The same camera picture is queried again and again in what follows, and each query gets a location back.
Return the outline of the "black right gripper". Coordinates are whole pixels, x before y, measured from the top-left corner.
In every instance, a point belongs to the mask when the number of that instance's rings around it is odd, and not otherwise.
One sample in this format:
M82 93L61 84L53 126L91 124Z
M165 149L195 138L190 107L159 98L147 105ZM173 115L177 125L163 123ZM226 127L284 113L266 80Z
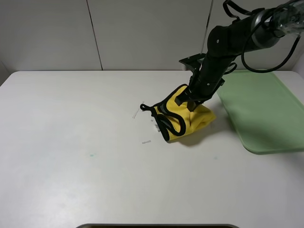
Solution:
M223 84L223 73L211 68L196 70L187 88L175 97L175 103L180 106L187 102L187 109L193 112L204 101L209 100Z

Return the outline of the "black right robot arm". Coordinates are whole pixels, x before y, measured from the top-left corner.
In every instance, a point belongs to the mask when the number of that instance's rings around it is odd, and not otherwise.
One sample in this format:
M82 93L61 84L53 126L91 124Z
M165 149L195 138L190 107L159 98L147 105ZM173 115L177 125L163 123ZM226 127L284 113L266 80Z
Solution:
M260 25L271 18L271 10L260 9L245 19L237 19L229 26L216 26L209 34L207 53L196 54L180 60L193 75L187 88L175 98L175 103L187 103L189 111L209 100L220 86L222 78L237 68L234 60L243 53L274 46L275 37L270 23Z

